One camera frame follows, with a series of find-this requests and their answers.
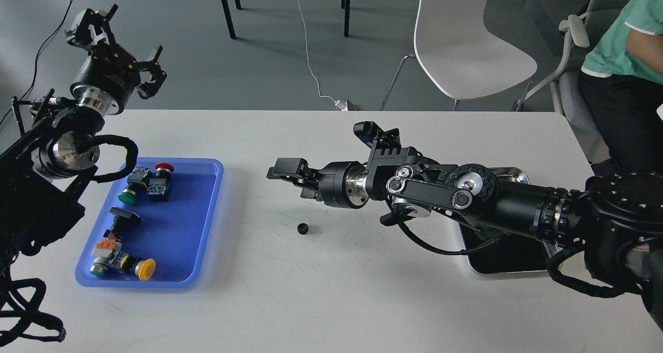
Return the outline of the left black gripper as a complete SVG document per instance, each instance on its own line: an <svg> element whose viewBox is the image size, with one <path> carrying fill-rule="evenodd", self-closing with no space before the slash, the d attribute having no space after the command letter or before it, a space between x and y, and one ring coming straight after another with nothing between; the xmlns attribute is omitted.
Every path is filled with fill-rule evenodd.
<svg viewBox="0 0 663 353"><path fill-rule="evenodd" d="M135 63L135 58L116 43L109 25L118 8L114 4L108 11L90 8L81 11L65 33L67 44L88 53L69 91L75 98L80 98L87 88L100 89L114 100L107 112L109 115L123 112L136 87L142 100L156 96L167 77L158 61L163 52L161 45L151 59L136 62L136 71L128 69L128 65ZM148 72L151 79L140 83L138 72Z"/></svg>

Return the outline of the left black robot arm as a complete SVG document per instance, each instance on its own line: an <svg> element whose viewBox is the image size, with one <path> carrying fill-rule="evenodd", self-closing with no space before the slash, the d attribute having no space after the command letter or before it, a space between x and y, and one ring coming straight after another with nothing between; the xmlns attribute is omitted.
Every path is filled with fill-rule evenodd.
<svg viewBox="0 0 663 353"><path fill-rule="evenodd" d="M19 254L35 256L62 239L85 214L79 199L91 181L106 183L130 175L139 148L130 138L101 135L105 117L125 109L133 92L155 96L167 74L159 65L159 46L140 62L116 42L107 11L85 9L66 32L69 45L88 57L69 90L71 98L51 90L36 101L14 98L19 114L28 105L33 124L2 154L2 318L15 320L2 331L2 346L25 338L60 343L63 322L39 310L47 286L41 279L13 280L10 266Z"/></svg>

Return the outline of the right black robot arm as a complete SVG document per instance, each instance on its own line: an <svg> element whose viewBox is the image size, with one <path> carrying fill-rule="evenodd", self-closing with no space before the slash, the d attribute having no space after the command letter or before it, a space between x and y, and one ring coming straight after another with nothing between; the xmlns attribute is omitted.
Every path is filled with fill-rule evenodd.
<svg viewBox="0 0 663 353"><path fill-rule="evenodd" d="M360 209L369 200L385 201L389 212L381 224L397 225L413 242L441 255L467 256L507 235L556 245L545 264L554 282L604 299L637 294L661 327L660 173L593 176L583 191L529 185L481 164L441 164L403 147L397 128L363 121L353 131L371 151L366 162L332 162L317 170L305 159L279 158L267 178L289 181L302 198L330 207ZM407 221L433 211L483 242L455 252L424 242Z"/></svg>

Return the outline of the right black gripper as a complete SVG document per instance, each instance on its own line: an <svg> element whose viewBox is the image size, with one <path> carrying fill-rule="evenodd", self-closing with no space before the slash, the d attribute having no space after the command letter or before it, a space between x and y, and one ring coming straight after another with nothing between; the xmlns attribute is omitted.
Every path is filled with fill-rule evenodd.
<svg viewBox="0 0 663 353"><path fill-rule="evenodd" d="M301 198L348 209L367 204L366 178L365 166L357 161L332 162L315 170L305 159L279 158L267 171L268 180L289 181L300 187Z"/></svg>

